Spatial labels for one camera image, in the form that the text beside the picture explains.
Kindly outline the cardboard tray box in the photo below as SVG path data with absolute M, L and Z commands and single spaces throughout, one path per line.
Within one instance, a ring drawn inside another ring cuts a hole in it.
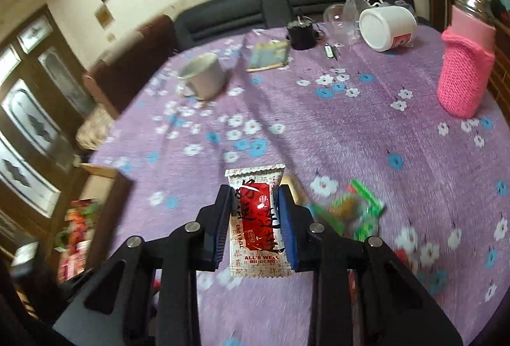
M 108 257 L 134 182 L 120 170 L 82 164 L 64 199 L 47 257 L 59 283 Z

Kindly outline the green striped candy wrapper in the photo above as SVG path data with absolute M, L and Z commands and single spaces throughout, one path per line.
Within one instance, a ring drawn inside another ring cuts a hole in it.
M 315 219 L 324 220 L 340 236 L 356 241 L 379 235 L 384 210 L 385 204 L 358 179 L 352 179 L 346 190 L 325 206 L 310 206 Z

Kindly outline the cracker packet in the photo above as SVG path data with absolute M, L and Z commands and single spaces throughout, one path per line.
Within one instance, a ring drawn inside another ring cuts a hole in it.
M 302 187 L 301 182 L 293 173 L 285 173 L 282 177 L 280 185 L 288 185 L 290 194 L 296 205 L 306 206 L 310 199 Z

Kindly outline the patterned cushion seat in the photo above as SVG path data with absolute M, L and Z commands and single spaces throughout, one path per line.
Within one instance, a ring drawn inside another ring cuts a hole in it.
M 75 139 L 78 146 L 84 150 L 95 151 L 107 139 L 113 123 L 113 117 L 98 103 L 77 131 Z

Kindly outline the purple floral tablecloth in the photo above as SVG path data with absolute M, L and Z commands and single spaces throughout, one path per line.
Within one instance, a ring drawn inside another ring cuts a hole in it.
M 281 69 L 246 71 L 253 30 L 169 58 L 115 121 L 91 162 L 135 187 L 115 243 L 153 240 L 215 200 L 232 168 L 283 164 L 314 203 L 358 179 L 385 204 L 380 236 L 406 255 L 465 343 L 509 288 L 509 126 L 486 96 L 457 119 L 437 101 L 443 43 L 419 28 L 388 53 L 358 44 L 338 58 L 294 51 Z M 212 52 L 228 73 L 214 99 L 177 94 L 178 74 Z

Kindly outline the wooden glass panel doors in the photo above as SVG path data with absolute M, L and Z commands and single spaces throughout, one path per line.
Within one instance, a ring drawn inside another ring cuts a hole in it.
M 78 128 L 94 108 L 84 67 L 47 6 L 1 42 L 1 258 L 24 237 L 39 243 L 56 272 L 71 198 L 78 194 Z

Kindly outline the pink knit covered bottle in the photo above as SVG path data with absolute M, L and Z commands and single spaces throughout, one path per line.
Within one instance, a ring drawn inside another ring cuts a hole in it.
M 445 43 L 437 99 L 458 118 L 476 114 L 494 67 L 496 29 L 492 0 L 454 0 Z

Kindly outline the white ceramic mug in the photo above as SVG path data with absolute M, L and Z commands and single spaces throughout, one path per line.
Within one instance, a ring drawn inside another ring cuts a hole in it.
M 218 56 L 208 52 L 187 63 L 177 78 L 178 95 L 209 101 L 224 89 L 228 73 L 223 70 Z

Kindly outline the white plastic cup lying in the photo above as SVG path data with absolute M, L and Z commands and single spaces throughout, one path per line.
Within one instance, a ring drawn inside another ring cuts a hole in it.
M 405 7 L 373 7 L 361 13 L 359 27 L 362 39 L 370 48 L 385 52 L 409 44 L 417 21 Z

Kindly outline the green booklet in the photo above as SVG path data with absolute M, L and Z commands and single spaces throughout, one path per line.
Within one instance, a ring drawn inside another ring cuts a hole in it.
M 263 70 L 278 69 L 287 65 L 288 58 L 288 41 L 258 44 L 252 50 L 252 55 L 246 71 L 258 72 Z

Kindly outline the small black pot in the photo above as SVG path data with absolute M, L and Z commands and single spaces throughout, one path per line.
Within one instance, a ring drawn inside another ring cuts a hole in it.
M 296 51 L 306 51 L 317 45 L 315 23 L 310 19 L 296 19 L 286 25 L 287 40 Z

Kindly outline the clear glass cups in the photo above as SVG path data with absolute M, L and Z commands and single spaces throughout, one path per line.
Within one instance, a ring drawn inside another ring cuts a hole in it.
M 382 0 L 344 0 L 328 6 L 323 21 L 329 37 L 340 47 L 350 48 L 361 40 L 360 16 L 371 7 L 377 7 Z

